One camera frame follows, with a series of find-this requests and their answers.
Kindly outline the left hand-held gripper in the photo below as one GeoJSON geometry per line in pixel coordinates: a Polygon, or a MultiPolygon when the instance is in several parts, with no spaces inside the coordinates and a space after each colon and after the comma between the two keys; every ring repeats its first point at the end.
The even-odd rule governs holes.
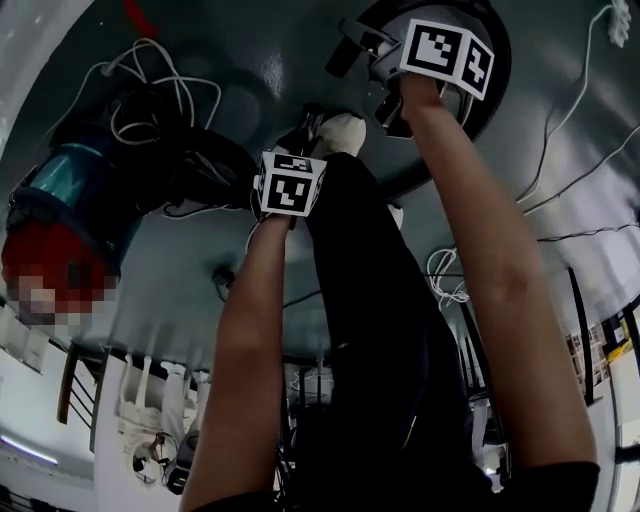
{"type": "Polygon", "coordinates": [[[325,160],[311,158],[319,140],[316,132],[300,124],[276,141],[274,152],[262,153],[253,182],[258,222],[270,215],[310,215],[327,166],[325,160]]]}

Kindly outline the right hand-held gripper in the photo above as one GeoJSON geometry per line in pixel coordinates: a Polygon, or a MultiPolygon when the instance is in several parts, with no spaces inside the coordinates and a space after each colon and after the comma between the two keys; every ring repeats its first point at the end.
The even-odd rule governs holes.
{"type": "Polygon", "coordinates": [[[374,111],[374,119],[390,137],[412,135],[400,116],[401,95],[393,90],[396,80],[405,73],[432,78],[444,90],[456,89],[460,95],[457,120],[462,125],[472,107],[485,99],[494,53],[469,29],[413,18],[406,34],[398,40],[357,20],[343,18],[339,31],[357,46],[379,46],[369,65],[369,76],[385,86],[389,94],[374,111]]]}

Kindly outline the person's right forearm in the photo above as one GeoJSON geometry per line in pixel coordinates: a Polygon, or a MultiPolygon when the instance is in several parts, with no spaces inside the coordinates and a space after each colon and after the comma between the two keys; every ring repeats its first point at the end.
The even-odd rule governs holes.
{"type": "Polygon", "coordinates": [[[593,430],[535,236],[434,80],[408,73],[399,86],[402,117],[455,241],[517,468],[595,466],[593,430]]]}

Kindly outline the person's left forearm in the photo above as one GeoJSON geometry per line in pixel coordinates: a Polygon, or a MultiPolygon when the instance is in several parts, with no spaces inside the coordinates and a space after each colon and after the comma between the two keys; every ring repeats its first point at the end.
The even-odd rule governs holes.
{"type": "Polygon", "coordinates": [[[274,215],[256,227],[223,307],[211,389],[180,512],[273,487],[290,225],[290,217],[274,215]]]}

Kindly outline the red teal vacuum cleaner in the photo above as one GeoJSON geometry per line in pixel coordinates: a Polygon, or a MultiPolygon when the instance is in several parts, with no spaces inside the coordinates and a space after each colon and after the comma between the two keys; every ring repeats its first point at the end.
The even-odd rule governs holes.
{"type": "Polygon", "coordinates": [[[8,200],[1,275],[19,319],[54,326],[92,315],[115,294],[142,217],[125,167],[104,149],[56,147],[8,200]]]}

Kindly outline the person's left beige shoe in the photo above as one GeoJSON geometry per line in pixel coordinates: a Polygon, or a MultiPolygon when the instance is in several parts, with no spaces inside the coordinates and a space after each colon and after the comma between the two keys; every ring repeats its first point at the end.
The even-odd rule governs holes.
{"type": "Polygon", "coordinates": [[[314,155],[325,157],[346,153],[356,157],[366,140],[364,119],[351,113],[342,113],[325,121],[318,130],[319,141],[314,155]]]}

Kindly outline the person's black trousers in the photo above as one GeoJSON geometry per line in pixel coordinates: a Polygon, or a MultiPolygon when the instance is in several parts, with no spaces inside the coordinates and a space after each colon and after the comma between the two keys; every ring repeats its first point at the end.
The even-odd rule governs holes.
{"type": "Polygon", "coordinates": [[[327,158],[307,220],[331,342],[331,403],[299,437],[312,512],[469,512],[484,477],[453,334],[375,178],[327,158]]]}

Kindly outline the red floor tape strip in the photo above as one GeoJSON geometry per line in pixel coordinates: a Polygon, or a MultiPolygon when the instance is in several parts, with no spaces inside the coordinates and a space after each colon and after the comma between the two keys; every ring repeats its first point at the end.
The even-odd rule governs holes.
{"type": "Polygon", "coordinates": [[[123,0],[123,6],[128,19],[140,36],[149,39],[157,37],[157,28],[145,14],[139,0],[123,0]]]}

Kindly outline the white power strip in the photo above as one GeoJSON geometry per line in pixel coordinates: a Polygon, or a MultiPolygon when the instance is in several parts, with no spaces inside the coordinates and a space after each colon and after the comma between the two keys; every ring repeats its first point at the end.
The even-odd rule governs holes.
{"type": "Polygon", "coordinates": [[[611,17],[608,26],[610,42],[623,48],[629,39],[632,16],[627,0],[611,0],[611,17]]]}

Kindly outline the white hanging cloth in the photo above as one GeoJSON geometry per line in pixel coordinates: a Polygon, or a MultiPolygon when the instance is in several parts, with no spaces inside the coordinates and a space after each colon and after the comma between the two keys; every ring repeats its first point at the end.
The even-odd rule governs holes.
{"type": "Polygon", "coordinates": [[[211,382],[207,371],[188,373],[185,366],[164,361],[165,372],[161,401],[148,402],[148,384],[152,359],[144,358],[137,388],[131,388],[133,360],[125,358],[126,369],[117,406],[118,433],[127,453],[145,446],[164,456],[177,454],[187,435],[201,428],[204,407],[211,382]]]}

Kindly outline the brown wooden handrail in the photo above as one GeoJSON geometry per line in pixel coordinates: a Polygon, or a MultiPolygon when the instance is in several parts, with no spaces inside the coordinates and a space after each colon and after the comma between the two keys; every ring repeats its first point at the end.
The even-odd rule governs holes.
{"type": "Polygon", "coordinates": [[[62,372],[57,407],[57,421],[62,425],[66,425],[68,423],[70,399],[78,358],[78,347],[72,344],[67,353],[64,369],[62,372]]]}

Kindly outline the person's black striped shirt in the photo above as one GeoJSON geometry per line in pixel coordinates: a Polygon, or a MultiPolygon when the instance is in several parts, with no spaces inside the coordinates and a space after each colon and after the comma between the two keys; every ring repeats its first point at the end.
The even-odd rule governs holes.
{"type": "Polygon", "coordinates": [[[414,493],[329,501],[299,512],[590,512],[600,467],[590,462],[519,469],[503,490],[491,490],[476,466],[464,468],[464,486],[447,494],[443,487],[414,493]]]}

